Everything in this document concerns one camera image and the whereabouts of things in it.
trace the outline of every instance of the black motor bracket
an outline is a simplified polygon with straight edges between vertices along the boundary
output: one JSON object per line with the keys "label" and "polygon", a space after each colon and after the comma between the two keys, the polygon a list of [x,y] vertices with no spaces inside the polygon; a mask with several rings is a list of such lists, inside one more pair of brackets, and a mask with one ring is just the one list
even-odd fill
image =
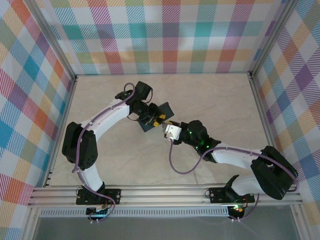
{"label": "black motor bracket", "polygon": [[[298,177],[297,170],[273,146],[266,146],[261,152],[284,166],[294,177]],[[288,173],[263,157],[253,160],[250,167],[261,189],[273,199],[283,199],[294,183]]]}
{"label": "black motor bracket", "polygon": [[[134,113],[139,116],[138,122],[145,132],[161,125],[174,115],[167,102],[160,106],[153,102],[144,102],[150,92],[153,94],[153,89],[148,84],[138,81],[134,89],[133,96],[125,103],[130,107],[130,114]],[[122,91],[115,96],[115,99],[125,100],[132,92],[132,90]]]}
{"label": "black motor bracket", "polygon": [[[182,129],[179,135],[179,139],[174,140],[173,144],[188,144],[196,150],[199,156],[205,153],[205,151],[207,151],[208,149],[215,148],[218,144],[221,143],[221,141],[209,137],[206,127],[203,126],[200,120],[193,120],[189,123],[178,123],[171,121],[171,123],[175,126],[179,126]],[[203,157],[203,160],[215,164],[217,163],[212,154],[206,154]]]}
{"label": "black motor bracket", "polygon": [[[71,122],[66,127],[64,141],[62,145],[62,154],[66,159],[74,164],[76,162],[78,138],[83,130],[81,124]],[[90,168],[98,158],[98,148],[96,135],[94,132],[86,130],[82,136],[79,149],[79,168],[83,171]]]}
{"label": "black motor bracket", "polygon": [[[121,189],[118,188],[106,188],[105,183],[102,183],[102,186],[96,191],[98,194],[105,195],[112,198],[115,201],[115,204],[118,205],[121,200]],[[95,193],[89,191],[84,186],[76,192],[77,198],[75,201],[76,205],[110,205],[113,202],[109,199],[106,199],[103,196],[96,195]]]}
{"label": "black motor bracket", "polygon": [[210,203],[220,204],[220,203],[254,203],[255,197],[253,194],[246,194],[243,196],[238,195],[232,189],[232,183],[236,180],[239,175],[234,175],[224,187],[211,187],[209,188]]}

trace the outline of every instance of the wire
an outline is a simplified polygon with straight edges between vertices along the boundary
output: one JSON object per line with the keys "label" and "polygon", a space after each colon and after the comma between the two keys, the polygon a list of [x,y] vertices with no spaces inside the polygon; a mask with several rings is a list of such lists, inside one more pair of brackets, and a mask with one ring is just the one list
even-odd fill
{"label": "wire", "polygon": [[277,165],[279,168],[281,168],[283,171],[285,171],[292,178],[292,180],[294,181],[294,183],[295,183],[294,189],[288,190],[288,192],[295,192],[295,191],[297,191],[299,189],[299,182],[298,182],[297,178],[288,169],[286,169],[282,164],[280,164],[279,162],[275,161],[274,159],[272,159],[271,157],[268,157],[266,155],[259,154],[259,153],[256,153],[256,152],[252,152],[252,151],[248,151],[248,150],[235,148],[235,147],[220,146],[220,147],[210,148],[210,149],[208,149],[207,151],[205,151],[201,155],[200,159],[198,160],[198,162],[195,164],[195,166],[191,170],[185,171],[185,172],[178,171],[174,167],[174,165],[172,163],[172,149],[173,149],[173,146],[174,146],[174,141],[172,139],[170,139],[170,142],[171,142],[171,146],[170,146],[170,151],[169,151],[169,163],[170,163],[170,166],[173,169],[173,171],[175,171],[177,174],[185,175],[185,174],[192,173],[199,166],[199,164],[201,163],[202,159],[208,153],[216,151],[216,150],[227,150],[227,151],[235,151],[235,152],[239,152],[239,153],[243,153],[243,154],[250,154],[250,155],[261,157],[263,159],[266,159],[266,160],[270,161],[271,163],[273,163],[274,165]]}
{"label": "wire", "polygon": [[240,224],[242,224],[246,229],[248,229],[253,235],[257,237],[257,239],[262,239],[262,236],[253,231],[250,227],[248,227],[246,224],[244,224],[242,221],[239,221]]}
{"label": "wire", "polygon": [[78,197],[80,197],[80,195],[79,195],[79,189],[82,189],[82,187],[80,186],[80,187],[78,187],[76,190],[75,190],[75,195],[77,195]]}
{"label": "wire", "polygon": [[248,207],[249,200],[248,200],[247,195],[244,195],[244,197],[245,197],[245,201],[246,201],[246,205],[245,205],[245,209],[246,209]]}
{"label": "wire", "polygon": [[138,121],[138,120],[139,120],[139,118],[137,118],[137,119],[131,119],[129,116],[126,116],[126,118],[129,119],[129,120],[131,120],[131,121]]}
{"label": "wire", "polygon": [[154,96],[154,90],[151,88],[151,98],[150,98],[150,100],[149,100],[149,101],[145,102],[145,104],[150,103],[150,102],[151,102],[151,100],[152,100],[152,98],[153,98],[153,96]]}
{"label": "wire", "polygon": [[210,198],[210,196],[209,195],[207,195],[207,192],[209,191],[209,189],[207,190],[207,191],[205,191],[205,193],[204,193],[204,195],[209,199]]}
{"label": "wire", "polygon": [[[260,193],[258,193],[258,194],[256,195],[255,204],[254,204],[253,208],[251,209],[251,211],[250,211],[247,215],[243,216],[243,217],[241,218],[241,220],[246,219],[247,217],[249,217],[249,216],[256,210],[256,207],[257,207],[258,202],[259,202],[259,198],[260,198]],[[235,218],[234,216],[230,216],[230,217],[231,217],[232,219],[239,220],[239,219]]]}

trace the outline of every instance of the mounting plate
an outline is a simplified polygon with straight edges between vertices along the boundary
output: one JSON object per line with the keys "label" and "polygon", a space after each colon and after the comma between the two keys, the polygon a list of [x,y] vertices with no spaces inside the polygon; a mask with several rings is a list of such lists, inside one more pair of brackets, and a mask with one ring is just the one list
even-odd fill
{"label": "mounting plate", "polygon": [[[118,205],[121,199],[121,189],[102,189],[99,191],[100,194],[108,196],[115,201],[115,204]],[[76,193],[76,205],[104,205],[104,204],[113,204],[111,200],[107,200],[104,197],[99,197],[87,189],[79,189]]]}
{"label": "mounting plate", "polygon": [[[212,187],[209,188],[209,196],[210,196],[210,203],[212,204],[220,204],[220,203],[232,203],[230,198],[225,194],[224,187]],[[251,196],[250,194],[246,194],[244,196],[239,196],[234,203],[237,204],[245,204],[247,203],[246,197],[248,199],[248,203],[255,202],[255,196]]]}

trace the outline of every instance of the colorful plaid wall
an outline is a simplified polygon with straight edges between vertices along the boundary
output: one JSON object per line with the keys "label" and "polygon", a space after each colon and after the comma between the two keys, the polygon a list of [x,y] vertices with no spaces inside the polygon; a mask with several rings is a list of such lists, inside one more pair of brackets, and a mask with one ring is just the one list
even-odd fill
{"label": "colorful plaid wall", "polygon": [[263,36],[263,39],[260,43],[260,46],[258,48],[258,50],[256,51],[255,55],[254,55],[254,58],[253,58],[253,61],[251,62],[251,65],[248,69],[248,72],[251,72],[261,54],[261,51],[264,49],[264,47],[266,46],[268,40],[269,40],[269,37],[271,35],[271,33],[274,31],[275,27],[277,26],[276,23],[277,23],[277,20],[279,19],[279,17],[281,16],[284,8],[285,8],[285,5],[287,3],[288,0],[281,0],[281,3],[278,7],[278,9],[276,10],[276,13],[275,15],[273,16],[272,18],[272,21],[267,29],[267,31],[265,32],[264,36]]}
{"label": "colorful plaid wall", "polygon": [[320,239],[320,0],[300,0],[258,74],[277,147]]}
{"label": "colorful plaid wall", "polygon": [[76,73],[148,74],[247,72],[281,0],[37,2]]}
{"label": "colorful plaid wall", "polygon": [[71,83],[23,0],[0,0],[0,240],[18,238]]}

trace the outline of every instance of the aluminum rail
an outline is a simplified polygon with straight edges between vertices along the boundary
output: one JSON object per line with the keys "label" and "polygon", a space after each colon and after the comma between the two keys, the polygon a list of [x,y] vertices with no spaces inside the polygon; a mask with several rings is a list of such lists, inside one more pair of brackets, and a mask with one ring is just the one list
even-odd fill
{"label": "aluminum rail", "polygon": [[[80,186],[35,188],[29,201],[31,208],[84,207],[76,205],[76,190]],[[109,189],[121,189],[122,207],[199,207],[234,206],[235,203],[210,203],[205,196],[208,188],[222,188],[224,184],[186,185],[114,185]],[[275,200],[266,194],[260,195],[259,206],[302,204],[298,193],[287,193],[282,200]]]}

